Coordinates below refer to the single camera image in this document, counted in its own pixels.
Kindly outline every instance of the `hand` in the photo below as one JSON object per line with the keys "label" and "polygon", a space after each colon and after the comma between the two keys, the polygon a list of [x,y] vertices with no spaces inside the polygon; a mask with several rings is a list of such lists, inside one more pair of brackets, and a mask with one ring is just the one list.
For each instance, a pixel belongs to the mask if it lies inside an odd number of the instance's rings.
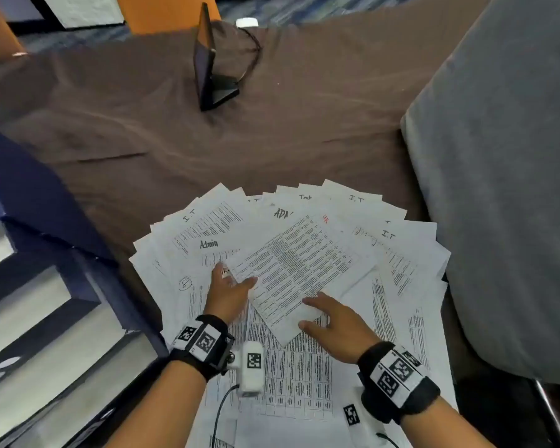
{"label": "hand", "polygon": [[230,325],[245,308],[247,291],[255,286],[257,278],[247,278],[242,283],[236,284],[232,277],[222,278],[223,268],[222,263],[219,262],[211,271],[211,284],[203,314],[218,316]]}
{"label": "hand", "polygon": [[367,349],[381,341],[353,309],[322,292],[317,297],[306,297],[303,303],[326,313],[329,324],[320,327],[311,321],[300,321],[299,329],[317,339],[338,361],[357,363]]}

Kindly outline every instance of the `brown tablecloth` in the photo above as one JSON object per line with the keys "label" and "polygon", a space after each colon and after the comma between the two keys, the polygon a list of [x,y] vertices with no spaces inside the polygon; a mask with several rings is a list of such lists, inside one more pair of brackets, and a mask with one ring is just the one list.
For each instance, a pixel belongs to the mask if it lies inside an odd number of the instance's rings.
{"label": "brown tablecloth", "polygon": [[[51,165],[120,261],[150,223],[218,182],[247,194],[332,179],[427,218],[399,121],[488,0],[416,0],[255,29],[240,95],[198,109],[194,34],[133,37],[0,64],[0,131]],[[240,75],[253,43],[216,24],[214,71]]]}

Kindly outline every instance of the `power cord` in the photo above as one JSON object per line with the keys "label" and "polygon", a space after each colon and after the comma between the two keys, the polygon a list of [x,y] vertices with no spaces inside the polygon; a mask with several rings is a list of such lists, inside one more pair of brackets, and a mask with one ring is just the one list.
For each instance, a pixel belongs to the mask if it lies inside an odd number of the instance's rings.
{"label": "power cord", "polygon": [[398,448],[398,445],[394,443],[394,440],[392,440],[390,437],[388,437],[386,434],[382,434],[381,432],[377,432],[376,436],[379,438],[383,438],[384,440],[388,440],[388,442],[390,442],[391,444],[393,444],[396,448]]}
{"label": "power cord", "polygon": [[237,80],[237,83],[240,83],[241,80],[243,80],[243,78],[246,77],[247,74],[250,74],[253,69],[255,68],[255,66],[257,65],[257,61],[259,61],[259,55],[261,54],[261,44],[259,43],[259,41],[257,40],[257,38],[246,28],[241,28],[239,27],[239,30],[244,31],[247,36],[251,37],[251,40],[254,42],[255,44],[255,58],[252,60],[251,64],[249,64],[249,67],[246,68],[246,71],[243,72],[243,75],[241,75],[239,77],[239,80]]}
{"label": "power cord", "polygon": [[220,406],[218,407],[218,413],[216,415],[216,422],[214,422],[214,434],[211,436],[211,448],[216,448],[216,431],[218,429],[218,420],[220,418],[220,412],[222,411],[222,406],[224,405],[224,401],[226,400],[227,396],[237,388],[239,388],[239,384],[231,386],[230,390],[226,392],[224,398],[222,398],[222,401],[220,402]]}

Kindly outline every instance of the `gray cushion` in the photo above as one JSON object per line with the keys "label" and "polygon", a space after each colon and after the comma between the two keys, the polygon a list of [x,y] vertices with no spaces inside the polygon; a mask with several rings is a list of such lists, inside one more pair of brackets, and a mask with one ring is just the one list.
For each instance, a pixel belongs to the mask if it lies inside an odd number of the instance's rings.
{"label": "gray cushion", "polygon": [[560,0],[492,0],[401,125],[470,343],[560,384]]}

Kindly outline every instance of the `black monitor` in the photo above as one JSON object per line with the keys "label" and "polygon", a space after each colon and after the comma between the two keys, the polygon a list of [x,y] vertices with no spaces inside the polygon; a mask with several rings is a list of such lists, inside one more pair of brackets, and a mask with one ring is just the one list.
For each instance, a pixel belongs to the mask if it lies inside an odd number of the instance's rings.
{"label": "black monitor", "polygon": [[214,33],[211,29],[207,3],[203,3],[193,52],[195,85],[199,108],[202,112],[216,108],[239,94],[238,83],[235,78],[212,74],[215,58]]}

